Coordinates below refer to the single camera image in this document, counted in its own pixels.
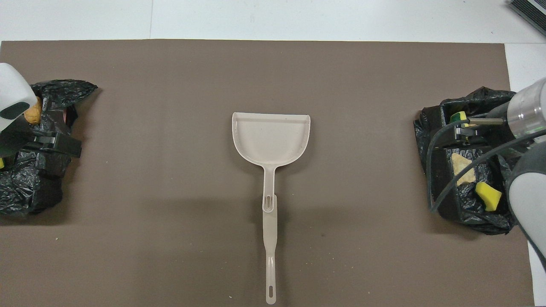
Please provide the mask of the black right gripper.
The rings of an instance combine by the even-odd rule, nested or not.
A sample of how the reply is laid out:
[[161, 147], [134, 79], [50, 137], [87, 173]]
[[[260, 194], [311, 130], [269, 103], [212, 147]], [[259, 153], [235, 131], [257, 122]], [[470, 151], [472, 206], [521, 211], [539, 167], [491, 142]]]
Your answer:
[[469, 142], [471, 138], [477, 137], [478, 132], [475, 124], [457, 124], [454, 127], [453, 136], [456, 142]]

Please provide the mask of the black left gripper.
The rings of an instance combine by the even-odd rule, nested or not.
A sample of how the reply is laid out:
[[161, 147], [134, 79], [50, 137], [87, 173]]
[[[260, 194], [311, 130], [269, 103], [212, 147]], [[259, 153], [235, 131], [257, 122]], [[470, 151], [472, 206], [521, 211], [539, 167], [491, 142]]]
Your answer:
[[57, 133], [32, 133], [30, 141], [23, 146], [23, 151], [57, 152], [79, 159], [82, 142], [72, 137], [57, 137]]

